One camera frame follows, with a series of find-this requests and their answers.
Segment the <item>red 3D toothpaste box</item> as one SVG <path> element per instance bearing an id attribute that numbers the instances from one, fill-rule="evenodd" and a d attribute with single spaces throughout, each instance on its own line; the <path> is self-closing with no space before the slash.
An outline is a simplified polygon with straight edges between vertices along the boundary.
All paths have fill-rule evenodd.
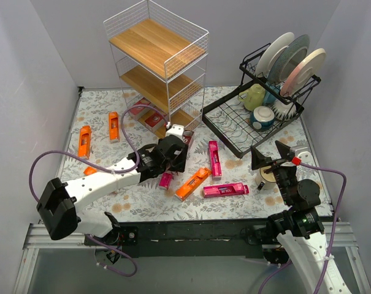
<path id="1" fill-rule="evenodd" d="M 135 108 L 130 109 L 129 115 L 133 119 L 136 119 L 136 120 L 140 119 L 144 114 L 146 114 L 149 111 L 149 108 L 141 107 L 141 105 L 150 105 L 150 104 L 151 102 L 148 101 L 146 98 L 141 98 L 134 104 Z"/>
<path id="2" fill-rule="evenodd" d="M 189 148 L 193 144 L 194 140 L 194 132 L 192 130 L 185 130 L 183 133 L 183 142 L 185 145 L 187 145 Z"/>

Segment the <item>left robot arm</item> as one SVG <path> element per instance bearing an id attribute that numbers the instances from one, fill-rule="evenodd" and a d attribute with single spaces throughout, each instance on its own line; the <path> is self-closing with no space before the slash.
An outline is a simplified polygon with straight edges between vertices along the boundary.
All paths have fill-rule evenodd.
<path id="1" fill-rule="evenodd" d="M 119 239 L 120 224 L 111 213 L 95 214 L 85 210 L 90 203 L 118 189 L 157 178 L 165 172 L 184 172 L 188 145 L 183 141 L 183 126 L 173 124 L 157 144 L 146 145 L 109 168 L 67 183 L 50 180 L 40 199 L 37 212 L 52 240 L 72 233 L 98 237 L 104 244 Z"/>

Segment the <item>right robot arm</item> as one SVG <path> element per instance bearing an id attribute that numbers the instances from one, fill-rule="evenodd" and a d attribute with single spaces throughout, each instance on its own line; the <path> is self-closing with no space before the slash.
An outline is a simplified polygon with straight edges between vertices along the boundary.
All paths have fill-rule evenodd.
<path id="1" fill-rule="evenodd" d="M 326 235 L 316 207 L 320 205 L 320 187 L 311 179 L 297 178 L 297 167 L 313 168 L 311 152 L 304 145 L 275 145 L 278 159 L 263 155 L 251 147 L 253 170 L 273 175 L 287 210 L 272 214 L 264 227 L 249 235 L 261 244 L 279 243 L 299 273 L 307 293 L 349 293 L 331 254 L 336 222 Z"/>

